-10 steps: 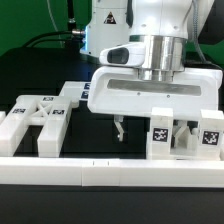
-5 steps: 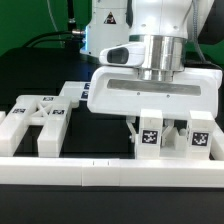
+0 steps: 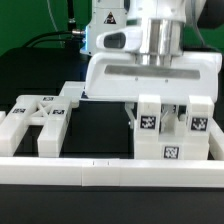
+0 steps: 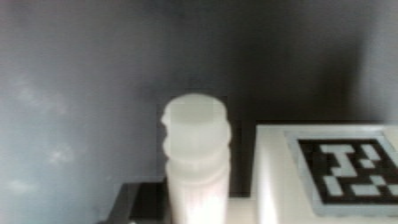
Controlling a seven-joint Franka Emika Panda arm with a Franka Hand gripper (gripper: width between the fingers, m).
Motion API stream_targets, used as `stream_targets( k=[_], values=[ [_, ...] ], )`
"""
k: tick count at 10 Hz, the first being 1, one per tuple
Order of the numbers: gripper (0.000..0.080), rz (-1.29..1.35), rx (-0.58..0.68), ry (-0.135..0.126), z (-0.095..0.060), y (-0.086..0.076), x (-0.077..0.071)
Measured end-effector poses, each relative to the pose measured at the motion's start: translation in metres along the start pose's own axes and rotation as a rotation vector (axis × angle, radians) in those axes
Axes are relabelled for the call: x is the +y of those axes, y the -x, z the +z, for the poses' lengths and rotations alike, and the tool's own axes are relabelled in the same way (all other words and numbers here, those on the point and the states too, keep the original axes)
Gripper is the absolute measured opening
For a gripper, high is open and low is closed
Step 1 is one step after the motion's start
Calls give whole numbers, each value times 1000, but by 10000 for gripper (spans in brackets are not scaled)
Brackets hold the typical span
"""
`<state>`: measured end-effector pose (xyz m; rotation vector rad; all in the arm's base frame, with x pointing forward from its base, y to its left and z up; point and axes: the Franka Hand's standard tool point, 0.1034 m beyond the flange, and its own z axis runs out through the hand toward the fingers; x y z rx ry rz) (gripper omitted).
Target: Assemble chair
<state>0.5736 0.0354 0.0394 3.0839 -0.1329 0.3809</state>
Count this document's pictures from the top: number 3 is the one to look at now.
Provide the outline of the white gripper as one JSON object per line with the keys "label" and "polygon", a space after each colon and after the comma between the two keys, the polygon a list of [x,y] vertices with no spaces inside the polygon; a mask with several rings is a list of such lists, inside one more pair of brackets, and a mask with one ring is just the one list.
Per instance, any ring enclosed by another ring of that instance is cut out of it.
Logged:
{"label": "white gripper", "polygon": [[164,104],[185,104],[191,96],[218,97],[222,55],[183,51],[180,24],[129,26],[96,39],[85,92],[88,98],[124,101],[134,128],[140,95],[158,96]]}

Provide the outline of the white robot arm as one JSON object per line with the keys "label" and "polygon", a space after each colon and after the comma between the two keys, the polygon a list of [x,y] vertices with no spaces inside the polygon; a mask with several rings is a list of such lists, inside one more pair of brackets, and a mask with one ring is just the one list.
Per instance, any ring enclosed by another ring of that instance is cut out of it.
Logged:
{"label": "white robot arm", "polygon": [[205,131],[218,94],[222,55],[185,52],[184,25],[204,0],[133,0],[127,25],[100,33],[87,70],[88,98],[184,106],[193,131]]}

